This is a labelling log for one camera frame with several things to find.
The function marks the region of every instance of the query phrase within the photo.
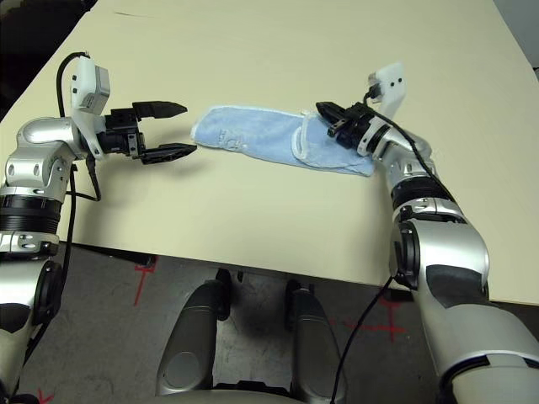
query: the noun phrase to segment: blue cloth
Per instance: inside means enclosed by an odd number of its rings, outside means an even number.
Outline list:
[[[213,107],[193,127],[191,137],[216,147],[270,162],[336,173],[372,175],[370,157],[344,149],[328,137],[318,114],[307,116],[254,107]]]

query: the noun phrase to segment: table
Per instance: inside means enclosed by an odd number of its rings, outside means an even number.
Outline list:
[[[2,166],[23,123],[57,116],[56,69],[81,50],[109,69],[106,113],[155,99],[189,108],[142,121],[148,146],[189,142],[216,104],[350,105],[369,73],[402,61],[408,96],[396,120],[430,142],[487,243],[491,297],[539,304],[539,84],[491,0],[99,0],[1,123]],[[79,166],[77,190],[91,193]],[[77,204],[75,242],[366,284],[387,277],[392,210],[380,173],[201,147],[148,167],[114,155],[98,175],[103,200]],[[61,237],[68,211],[66,200]]]

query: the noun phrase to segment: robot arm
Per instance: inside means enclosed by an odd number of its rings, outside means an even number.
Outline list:
[[[0,398],[13,396],[32,337],[45,330],[60,308],[67,274],[49,258],[58,251],[56,230],[72,163],[88,155],[103,160],[106,154],[122,153],[152,164],[196,149],[179,143],[146,149],[138,129],[142,118],[175,116],[185,107],[133,103],[100,116],[109,92],[107,71],[80,57],[72,77],[72,117],[28,122],[6,162],[0,183]]]
[[[370,95],[392,116],[405,93],[403,69],[381,72],[370,77]],[[441,396],[466,404],[538,402],[539,343],[485,295],[488,251],[478,231],[395,126],[361,103],[317,107],[332,124],[330,136],[384,168],[394,209],[390,271],[419,305]],[[408,135],[437,175],[428,143]]]

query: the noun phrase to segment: red tape mark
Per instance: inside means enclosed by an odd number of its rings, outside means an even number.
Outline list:
[[[38,393],[38,399],[40,401],[40,404],[47,404],[49,402],[52,401],[52,399],[54,398],[54,394],[51,394],[50,396],[48,397],[43,397],[43,391],[41,391],[41,389],[37,389],[37,393]]]
[[[389,327],[391,329],[391,331],[389,332],[389,338],[391,339],[391,342],[394,343],[395,342],[395,333],[393,332],[394,331],[393,328],[395,328],[395,326],[394,326],[395,321],[393,319],[393,309],[396,309],[401,304],[397,303],[396,301],[389,301],[385,297],[382,297],[380,299],[380,304],[382,306],[387,307],[387,321],[389,322]]]
[[[142,274],[141,274],[141,280],[136,290],[135,303],[133,303],[134,306],[138,306],[138,301],[141,299],[142,287],[144,286],[144,280],[146,279],[146,274],[153,274],[155,272],[156,265],[157,265],[157,256],[153,260],[152,266],[150,267],[145,267],[143,265],[135,266],[135,271],[141,271]]]

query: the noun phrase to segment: wire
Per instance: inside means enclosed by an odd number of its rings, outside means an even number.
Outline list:
[[[56,73],[56,97],[58,98],[58,111],[60,112],[60,116],[63,118],[66,116],[66,111],[64,110],[64,100],[61,92],[61,80],[64,75],[64,71],[66,70],[67,65],[70,61],[73,59],[77,59],[78,57],[89,57],[88,53],[86,52],[73,52],[66,56],[66,58],[61,61],[60,66],[58,67],[58,72]],[[86,194],[77,194],[75,193],[75,196],[78,196],[80,198],[85,198],[88,200],[92,200],[93,202],[99,202],[101,200],[101,191],[99,190],[99,182],[98,177],[95,173],[95,157],[93,157],[92,153],[90,152],[88,154],[88,157],[86,158],[86,167],[88,168],[88,174],[90,176],[90,179],[92,180],[93,190],[95,191],[95,197],[86,195]],[[67,194],[71,195],[73,191],[68,191]]]
[[[66,111],[64,110],[64,100],[61,95],[61,79],[64,75],[64,70],[66,70],[67,65],[73,59],[78,57],[89,57],[86,52],[73,52],[66,56],[66,58],[61,61],[60,66],[58,67],[58,72],[56,72],[56,97],[58,98],[58,111],[60,112],[60,117],[64,118],[66,116]]]
[[[61,80],[63,77],[63,73],[66,70],[66,66],[70,61],[81,56],[88,57],[88,54],[85,52],[73,52],[67,55],[66,58],[60,63],[60,66],[58,67],[58,72],[56,73],[56,97],[58,99],[58,112],[60,113],[60,116],[62,118],[66,116],[66,112],[64,110],[64,104],[63,104],[63,97],[61,95]],[[92,162],[91,161],[89,162],[87,158],[86,165],[88,167],[90,177],[92,178],[92,184],[96,191],[96,197],[94,198],[92,196],[88,196],[86,194],[80,194],[77,192],[75,188],[75,171],[77,171],[77,166],[75,164],[72,164],[70,172],[69,172],[69,184],[70,184],[71,190],[66,192],[66,194],[71,195],[71,210],[69,212],[69,226],[67,228],[66,251],[64,252],[64,262],[62,265],[62,274],[61,274],[62,290],[64,288],[64,285],[66,284],[67,271],[69,270],[69,261],[71,258],[73,230],[75,226],[75,214],[77,211],[77,197],[90,199],[90,200],[96,200],[96,201],[101,200],[101,192],[99,191],[99,184],[97,183],[97,177],[95,176],[95,159]],[[44,322],[43,324],[41,324],[41,327],[38,330],[38,332],[35,334],[35,336],[32,339],[30,339],[28,343],[28,347],[26,348],[26,353],[24,355],[25,364],[30,358],[30,356],[32,355],[32,353],[34,352],[35,347],[37,347],[38,343],[43,338],[43,335],[45,334],[45,331],[47,330],[50,323],[51,321]]]
[[[350,346],[352,345],[352,341],[354,341],[355,334],[357,334],[358,330],[361,327],[361,324],[363,324],[363,321],[366,319],[367,315],[372,310],[372,307],[374,307],[378,299],[380,299],[380,296],[382,296],[382,294],[387,290],[392,280],[393,280],[393,277],[390,276],[387,282],[382,286],[382,288],[378,290],[378,293],[376,293],[376,296],[372,298],[371,303],[369,303],[369,305],[361,313],[360,319],[357,321],[357,323],[355,324],[354,330],[348,337],[348,342],[346,343],[346,346],[344,347],[343,354],[340,356],[339,366],[337,367],[337,373],[335,374],[334,391],[331,395],[331,401],[329,402],[330,404],[335,404],[335,397],[337,396],[337,389],[339,387],[339,379],[340,379],[341,373],[343,372],[344,360],[346,359],[346,355],[350,349]]]
[[[424,162],[424,159],[423,159],[423,156],[421,156],[421,154],[419,153],[419,150],[418,148],[416,147],[415,145],[415,140],[412,139],[412,137],[406,133],[406,130],[404,130],[403,128],[401,128],[399,125],[397,125],[395,122],[393,122],[392,120],[390,120],[388,117],[386,117],[385,115],[382,115],[380,114],[378,111],[375,111],[373,108],[371,108],[368,104],[367,104],[367,99],[371,96],[371,92],[369,93],[366,93],[365,96],[363,97],[363,105],[365,106],[365,108],[370,112],[372,113],[373,115],[377,116],[378,118],[380,118],[381,120],[383,120],[384,122],[388,123],[389,125],[391,125],[392,127],[394,127],[398,133],[400,133],[404,139],[406,139],[408,141],[408,143],[410,144],[410,147],[412,147],[412,151],[414,152],[414,155],[415,155],[415,158],[418,159],[418,162],[419,164],[421,165],[421,167],[427,172],[427,174],[429,174],[429,177],[432,178],[432,180],[436,183],[436,185],[438,185],[440,188],[443,189],[443,191],[447,194],[447,197],[451,200],[451,202],[454,202],[456,203],[456,200],[455,198],[453,197],[453,195],[451,194],[451,192],[449,192],[449,189],[446,188],[446,186],[440,181],[440,179],[438,177],[436,177],[434,175],[434,173],[432,172],[432,170],[429,168],[429,166],[427,166],[427,164]]]
[[[92,180],[93,190],[95,191],[95,196],[90,196],[86,194],[81,194],[76,192],[75,195],[79,198],[84,198],[91,200],[93,202],[99,202],[101,200],[101,190],[99,189],[98,176],[95,173],[95,157],[92,153],[89,153],[86,157],[86,167],[88,168],[88,175]],[[72,191],[67,191],[66,194],[71,195]]]
[[[67,270],[69,269],[69,258],[71,257],[71,245],[73,242],[73,229],[75,227],[75,212],[77,210],[77,191],[75,190],[76,166],[71,165],[69,173],[69,187],[71,189],[71,210],[69,211],[69,226],[67,228],[66,251],[64,252],[64,264],[61,274],[61,287],[66,284]]]

